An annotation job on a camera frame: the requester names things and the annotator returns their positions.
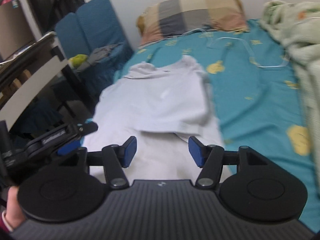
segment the red sleeve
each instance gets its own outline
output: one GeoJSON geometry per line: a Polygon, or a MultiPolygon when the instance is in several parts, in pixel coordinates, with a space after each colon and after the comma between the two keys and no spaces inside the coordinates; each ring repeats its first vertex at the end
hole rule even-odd
{"type": "Polygon", "coordinates": [[[6,233],[9,233],[9,229],[5,226],[3,220],[2,220],[2,216],[0,215],[0,228],[6,232],[6,233]]]}

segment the plaid pillow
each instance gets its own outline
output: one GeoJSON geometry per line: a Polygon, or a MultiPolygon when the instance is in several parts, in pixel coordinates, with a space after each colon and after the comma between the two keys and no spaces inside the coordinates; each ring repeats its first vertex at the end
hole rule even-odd
{"type": "Polygon", "coordinates": [[[148,7],[137,20],[141,45],[202,28],[247,31],[240,0],[168,0],[148,7]]]}

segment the black circular cover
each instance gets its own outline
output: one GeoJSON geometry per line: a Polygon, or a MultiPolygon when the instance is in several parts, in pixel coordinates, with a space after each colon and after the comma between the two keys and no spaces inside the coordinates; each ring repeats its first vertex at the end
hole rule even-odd
{"type": "Polygon", "coordinates": [[[18,201],[32,219],[62,223],[80,219],[102,203],[105,187],[78,168],[57,166],[24,181],[18,201]]]}
{"type": "Polygon", "coordinates": [[[226,179],[219,195],[232,212],[264,222],[298,218],[308,197],[299,179],[282,169],[260,165],[226,179]]]}

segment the desk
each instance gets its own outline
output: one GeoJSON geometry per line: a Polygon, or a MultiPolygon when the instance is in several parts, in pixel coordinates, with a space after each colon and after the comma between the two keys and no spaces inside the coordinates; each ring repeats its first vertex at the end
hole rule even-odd
{"type": "Polygon", "coordinates": [[[96,101],[73,73],[59,47],[52,46],[54,38],[55,33],[51,32],[10,62],[0,65],[0,91],[2,91],[4,87],[10,85],[27,68],[28,62],[35,58],[44,46],[48,46],[50,49],[51,59],[44,63],[42,67],[23,83],[0,109],[0,120],[6,120],[8,130],[11,129],[15,121],[41,89],[59,72],[62,72],[89,112],[91,114],[94,113],[96,101]]]}

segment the fleece blanket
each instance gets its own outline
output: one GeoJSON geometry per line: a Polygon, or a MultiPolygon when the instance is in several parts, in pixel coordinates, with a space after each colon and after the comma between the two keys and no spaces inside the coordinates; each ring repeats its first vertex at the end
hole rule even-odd
{"type": "Polygon", "coordinates": [[[284,46],[292,61],[302,92],[320,185],[320,3],[268,2],[260,25],[284,46]]]}

